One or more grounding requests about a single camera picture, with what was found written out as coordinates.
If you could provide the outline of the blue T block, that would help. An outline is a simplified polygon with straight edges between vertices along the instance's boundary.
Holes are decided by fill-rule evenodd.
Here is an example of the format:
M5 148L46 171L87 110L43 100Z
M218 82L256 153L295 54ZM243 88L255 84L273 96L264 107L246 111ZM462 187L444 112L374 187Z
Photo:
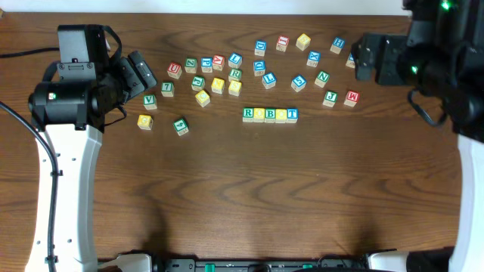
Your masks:
M299 118L299 111L297 108L287 109L287 123L297 123Z

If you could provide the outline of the yellow O block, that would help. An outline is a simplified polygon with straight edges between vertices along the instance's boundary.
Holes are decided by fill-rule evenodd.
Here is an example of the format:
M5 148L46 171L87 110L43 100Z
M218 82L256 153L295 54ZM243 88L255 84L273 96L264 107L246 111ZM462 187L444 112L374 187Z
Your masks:
M275 122L276 123L286 123L287 122L287 110L286 109L276 109L275 110Z
M265 121L265 108L254 108L253 109L253 121L254 122L264 122Z

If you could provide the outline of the green B block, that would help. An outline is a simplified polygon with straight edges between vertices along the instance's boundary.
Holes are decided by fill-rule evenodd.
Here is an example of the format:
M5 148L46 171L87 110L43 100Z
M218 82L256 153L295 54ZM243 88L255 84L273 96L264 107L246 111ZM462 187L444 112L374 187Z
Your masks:
M274 108L265 108L265 123L275 123L276 120L276 109Z

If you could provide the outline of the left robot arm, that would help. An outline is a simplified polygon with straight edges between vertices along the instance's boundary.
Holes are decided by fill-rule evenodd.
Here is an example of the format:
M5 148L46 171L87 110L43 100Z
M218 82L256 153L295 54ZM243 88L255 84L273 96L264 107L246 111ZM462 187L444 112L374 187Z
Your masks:
M92 233L95 169L106 115L154 87L142 54L110 52L109 26L61 25L60 60L28 106L39 152L39 196L28 271L96 271Z

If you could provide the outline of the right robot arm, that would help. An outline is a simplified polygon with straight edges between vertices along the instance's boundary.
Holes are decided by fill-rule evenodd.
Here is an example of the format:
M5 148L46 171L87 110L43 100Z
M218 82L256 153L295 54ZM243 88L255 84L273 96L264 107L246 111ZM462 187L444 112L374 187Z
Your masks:
M365 33L352 45L355 77L408 85L407 99L430 126L451 120L458 136L462 186L458 238L451 249L379 252L370 270L483 269L483 1L408 0L405 36Z

